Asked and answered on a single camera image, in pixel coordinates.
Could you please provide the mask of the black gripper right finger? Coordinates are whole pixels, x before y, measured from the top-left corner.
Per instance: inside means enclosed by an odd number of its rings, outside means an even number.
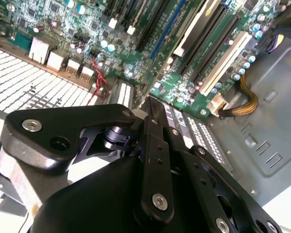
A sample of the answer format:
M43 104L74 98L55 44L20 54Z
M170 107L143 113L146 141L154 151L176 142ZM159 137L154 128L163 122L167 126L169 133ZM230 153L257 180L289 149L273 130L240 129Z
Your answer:
M202 145L188 149L171 107L175 215L165 233L280 233L279 225Z

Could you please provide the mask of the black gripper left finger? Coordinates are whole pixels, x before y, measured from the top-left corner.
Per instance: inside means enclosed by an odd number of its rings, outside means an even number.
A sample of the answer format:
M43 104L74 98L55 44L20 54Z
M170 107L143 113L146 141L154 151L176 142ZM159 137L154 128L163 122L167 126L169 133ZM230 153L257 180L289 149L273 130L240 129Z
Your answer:
M5 119L0 155L15 161L9 179L33 217L56 192L133 158L143 165L135 214L172 219L167 129L163 104L153 98L136 110L121 104L21 110Z

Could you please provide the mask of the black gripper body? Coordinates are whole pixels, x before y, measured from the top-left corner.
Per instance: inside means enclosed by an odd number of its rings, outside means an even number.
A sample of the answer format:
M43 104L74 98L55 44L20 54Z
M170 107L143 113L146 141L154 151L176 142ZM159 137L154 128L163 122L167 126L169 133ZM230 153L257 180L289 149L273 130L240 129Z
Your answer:
M33 233L207 233L209 228L188 182L172 174L174 216L160 228L140 224L134 207L143 165L122 158L56 192L39 209Z

